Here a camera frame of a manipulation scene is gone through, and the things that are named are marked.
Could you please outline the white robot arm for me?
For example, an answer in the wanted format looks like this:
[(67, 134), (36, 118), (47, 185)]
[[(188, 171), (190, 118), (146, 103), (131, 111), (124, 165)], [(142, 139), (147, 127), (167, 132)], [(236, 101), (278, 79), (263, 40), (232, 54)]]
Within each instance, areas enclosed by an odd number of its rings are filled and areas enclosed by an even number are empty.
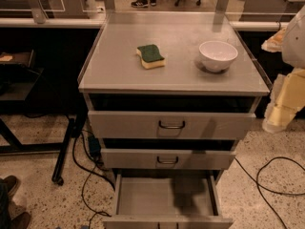
[(263, 130), (278, 133), (284, 131), (305, 107), (305, 7), (261, 48), (267, 52), (281, 52), (282, 60), (293, 67), (287, 75), (277, 76), (264, 114)]

